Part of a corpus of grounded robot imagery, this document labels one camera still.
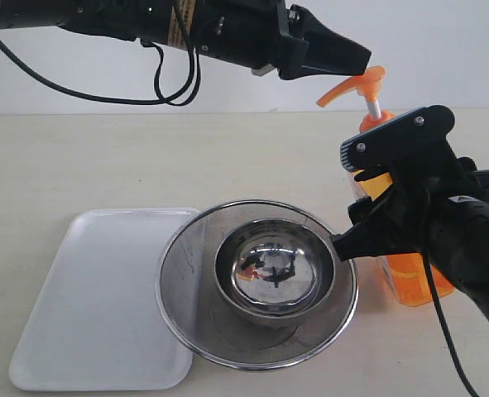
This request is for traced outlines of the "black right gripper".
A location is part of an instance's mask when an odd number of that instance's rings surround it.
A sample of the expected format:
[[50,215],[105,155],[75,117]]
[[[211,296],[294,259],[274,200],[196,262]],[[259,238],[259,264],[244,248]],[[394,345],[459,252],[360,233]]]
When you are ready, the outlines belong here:
[[358,181],[387,173],[391,186],[349,207],[352,226],[331,237],[341,261],[416,252],[489,256],[489,170],[456,157],[447,141],[355,172]]

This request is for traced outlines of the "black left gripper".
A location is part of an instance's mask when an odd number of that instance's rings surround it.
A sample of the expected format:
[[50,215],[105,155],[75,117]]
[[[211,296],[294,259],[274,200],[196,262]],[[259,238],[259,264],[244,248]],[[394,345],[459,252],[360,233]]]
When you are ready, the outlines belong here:
[[284,1],[197,1],[194,46],[204,56],[282,79],[358,76],[372,52],[327,28],[307,8]]

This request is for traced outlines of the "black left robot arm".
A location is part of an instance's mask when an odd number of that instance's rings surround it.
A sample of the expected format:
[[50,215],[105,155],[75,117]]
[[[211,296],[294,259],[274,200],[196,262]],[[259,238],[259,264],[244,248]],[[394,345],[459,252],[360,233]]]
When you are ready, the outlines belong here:
[[322,24],[305,7],[283,1],[0,1],[0,30],[57,26],[88,36],[136,39],[183,49],[179,20],[201,55],[277,70],[283,80],[355,76],[372,53]]

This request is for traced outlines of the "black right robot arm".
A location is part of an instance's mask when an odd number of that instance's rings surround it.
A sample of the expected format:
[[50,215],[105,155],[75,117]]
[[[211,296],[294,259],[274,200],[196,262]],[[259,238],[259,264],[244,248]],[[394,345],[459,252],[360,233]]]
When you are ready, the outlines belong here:
[[349,209],[352,227],[336,238],[343,260],[417,252],[464,293],[489,322],[489,170],[458,158],[446,140],[379,145],[344,142],[348,171],[391,175],[392,184]]

